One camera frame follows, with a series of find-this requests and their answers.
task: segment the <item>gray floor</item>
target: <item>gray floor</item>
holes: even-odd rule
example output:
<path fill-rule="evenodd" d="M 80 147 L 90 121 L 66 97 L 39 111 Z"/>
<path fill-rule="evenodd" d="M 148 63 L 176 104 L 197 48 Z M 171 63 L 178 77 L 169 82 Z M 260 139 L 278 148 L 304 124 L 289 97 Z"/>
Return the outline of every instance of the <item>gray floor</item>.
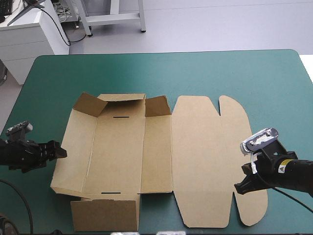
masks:
<path fill-rule="evenodd" d="M 294 49 L 313 54 L 313 0 L 144 0 L 147 32 L 140 25 L 95 26 L 93 37 L 71 54 Z M 108 12 L 108 0 L 85 0 L 90 15 Z M 121 0 L 120 11 L 138 9 Z M 72 41 L 84 35 L 65 25 Z M 0 87 L 0 130 L 20 92 L 9 76 Z"/>

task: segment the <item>cardboard box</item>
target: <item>cardboard box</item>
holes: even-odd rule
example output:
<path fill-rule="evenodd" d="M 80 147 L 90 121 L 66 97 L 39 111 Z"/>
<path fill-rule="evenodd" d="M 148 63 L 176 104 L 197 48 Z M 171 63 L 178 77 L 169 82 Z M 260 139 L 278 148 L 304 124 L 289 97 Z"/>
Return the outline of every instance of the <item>cardboard box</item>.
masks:
<path fill-rule="evenodd" d="M 68 157 L 51 182 L 56 193 L 82 198 L 71 202 L 75 231 L 137 231 L 140 194 L 173 190 L 188 227 L 227 226 L 233 184 L 249 162 L 239 143 L 251 130 L 241 105 L 221 97 L 228 115 L 206 96 L 181 96 L 171 115 L 165 96 L 83 93 L 62 143 Z M 247 225 L 267 208 L 266 190 L 236 200 Z"/>

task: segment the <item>yellow warning sticker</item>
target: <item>yellow warning sticker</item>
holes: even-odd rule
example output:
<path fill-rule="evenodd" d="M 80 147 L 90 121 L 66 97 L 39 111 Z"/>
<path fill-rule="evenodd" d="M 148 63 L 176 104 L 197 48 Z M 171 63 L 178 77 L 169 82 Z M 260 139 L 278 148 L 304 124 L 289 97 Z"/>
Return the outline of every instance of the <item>yellow warning sticker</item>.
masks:
<path fill-rule="evenodd" d="M 286 160 L 283 160 L 279 167 L 278 167 L 278 173 L 281 173 L 281 174 L 284 174 L 285 173 L 285 169 L 286 169 L 286 166 L 289 162 L 291 162 L 293 159 L 286 159 Z"/>

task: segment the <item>cable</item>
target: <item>cable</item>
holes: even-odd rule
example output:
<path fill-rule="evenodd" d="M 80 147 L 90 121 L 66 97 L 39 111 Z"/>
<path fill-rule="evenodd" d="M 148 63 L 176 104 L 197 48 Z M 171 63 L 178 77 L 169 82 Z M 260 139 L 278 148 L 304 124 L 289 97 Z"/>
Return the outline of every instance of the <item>cable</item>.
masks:
<path fill-rule="evenodd" d="M 30 211 L 30 208 L 29 208 L 29 204 L 26 200 L 26 198 L 24 197 L 24 195 L 22 194 L 21 191 L 19 191 L 18 188 L 16 188 L 12 183 L 6 181 L 6 180 L 2 180 L 0 179 L 0 182 L 6 184 L 6 185 L 9 185 L 12 189 L 14 189 L 14 191 L 20 196 L 20 198 L 23 200 L 25 206 L 26 206 L 26 209 L 27 209 L 27 213 L 28 213 L 28 217 L 29 217 L 29 226 L 30 226 L 30 235 L 33 235 L 34 234 L 34 224 L 33 224 L 33 217 L 31 215 L 31 211 Z"/>
<path fill-rule="evenodd" d="M 25 2 L 26 2 L 27 4 L 33 5 L 34 7 L 38 8 L 39 10 L 41 10 L 41 11 L 43 11 L 43 12 L 45 12 L 45 13 L 50 17 L 50 19 L 53 21 L 54 25 L 57 27 L 57 29 L 58 29 L 58 31 L 59 31 L 59 34 L 60 34 L 60 36 L 61 36 L 63 42 L 64 42 L 67 46 L 70 47 L 70 46 L 71 46 L 71 43 L 80 42 L 81 40 L 83 40 L 83 39 L 87 36 L 87 35 L 85 34 L 84 37 L 81 38 L 81 39 L 79 39 L 79 40 L 70 41 L 70 40 L 68 39 L 67 33 L 65 33 L 65 31 L 64 31 L 64 34 L 65 34 L 66 37 L 67 37 L 67 41 L 66 41 L 66 40 L 64 39 L 64 37 L 63 37 L 63 35 L 62 35 L 62 33 L 61 33 L 61 31 L 60 31 L 60 29 L 59 29 L 57 23 L 54 21 L 54 19 L 52 18 L 52 16 L 51 16 L 48 12 L 46 12 L 45 10 L 41 9 L 40 7 L 38 7 L 38 6 L 36 6 L 36 5 L 32 4 L 32 3 L 30 3 L 28 0 L 25 0 Z"/>
<path fill-rule="evenodd" d="M 17 11 L 17 9 L 19 9 L 20 4 L 21 4 L 21 1 L 22 1 L 22 0 L 20 0 L 20 1 L 19 1 L 19 5 L 17 6 L 17 8 L 15 8 L 15 9 L 14 9 L 14 11 L 12 11 L 12 13 L 11 13 L 11 14 L 13 14 L 14 12 L 16 12 L 16 11 Z"/>
<path fill-rule="evenodd" d="M 312 210 L 310 207 L 308 207 L 307 205 L 305 205 L 303 202 L 299 201 L 298 199 L 296 199 L 295 197 L 289 195 L 288 193 L 286 193 L 286 192 L 284 192 L 284 191 L 281 191 L 281 190 L 279 190 L 279 189 L 277 189 L 277 188 L 275 188 L 275 187 L 272 187 L 270 184 L 268 184 L 268 183 L 260 176 L 259 173 L 256 173 L 256 175 L 257 175 L 257 176 L 259 177 L 259 179 L 263 182 L 263 184 L 265 184 L 265 185 L 268 186 L 269 188 L 275 190 L 276 192 L 279 192 L 279 193 L 281 193 L 282 195 L 284 195 L 284 196 L 290 198 L 291 200 L 293 200 L 293 201 L 295 201 L 296 203 L 302 205 L 305 209 L 307 209 L 308 211 L 310 211 L 311 213 L 313 213 L 313 210 Z"/>

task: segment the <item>cardboard panel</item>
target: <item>cardboard panel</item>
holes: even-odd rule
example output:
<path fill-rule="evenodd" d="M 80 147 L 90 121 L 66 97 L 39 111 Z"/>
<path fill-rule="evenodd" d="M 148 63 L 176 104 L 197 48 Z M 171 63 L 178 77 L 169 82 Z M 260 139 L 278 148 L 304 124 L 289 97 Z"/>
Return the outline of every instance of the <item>cardboard panel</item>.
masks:
<path fill-rule="evenodd" d="M 234 184 L 243 179 L 241 165 L 249 161 L 239 148 L 251 135 L 246 113 L 227 96 L 220 101 L 222 116 L 208 97 L 180 96 L 172 115 L 173 189 L 188 227 L 228 225 Z M 266 191 L 236 197 L 243 223 L 252 225 L 264 216 Z M 251 206 L 255 202 L 257 209 Z"/>
<path fill-rule="evenodd" d="M 137 230 L 139 226 L 139 205 L 140 195 L 139 194 L 88 194 L 88 199 L 82 198 L 81 200 L 92 200 L 92 199 L 113 199 L 115 201 L 135 201 L 136 202 L 136 220 Z"/>
<path fill-rule="evenodd" d="M 106 101 L 98 99 L 88 93 L 82 93 L 73 109 L 97 117 L 106 105 Z"/>
<path fill-rule="evenodd" d="M 168 106 L 166 96 L 158 96 L 146 99 L 146 117 L 170 115 L 171 110 Z"/>
<path fill-rule="evenodd" d="M 140 193 L 144 129 L 145 117 L 113 118 L 105 109 L 98 118 L 84 192 Z"/>
<path fill-rule="evenodd" d="M 97 199 L 71 202 L 74 230 L 137 231 L 136 201 Z"/>
<path fill-rule="evenodd" d="M 145 117 L 145 103 L 144 100 L 109 102 L 101 116 L 108 118 Z"/>
<path fill-rule="evenodd" d="M 96 117 L 72 110 L 62 142 L 62 148 L 67 150 L 67 157 L 57 160 L 51 182 L 51 187 L 56 192 L 57 188 L 71 190 L 71 195 L 82 192 L 96 122 Z"/>
<path fill-rule="evenodd" d="M 99 99 L 104 101 L 127 101 L 144 99 L 146 94 L 100 94 Z"/>
<path fill-rule="evenodd" d="M 147 117 L 141 193 L 172 191 L 171 116 Z"/>
<path fill-rule="evenodd" d="M 251 136 L 251 129 L 245 110 L 236 100 L 223 95 L 220 97 L 219 102 L 223 131 L 229 133 L 229 135 L 224 136 L 225 141 L 233 153 L 231 158 L 236 163 L 227 166 L 232 168 L 231 180 L 232 184 L 235 184 L 245 177 L 244 173 L 238 170 L 237 167 L 250 162 L 250 156 L 244 156 L 241 153 L 238 143 Z M 248 226 L 260 221 L 268 207 L 267 191 L 261 190 L 245 195 L 238 194 L 236 190 L 234 192 L 241 221 Z"/>

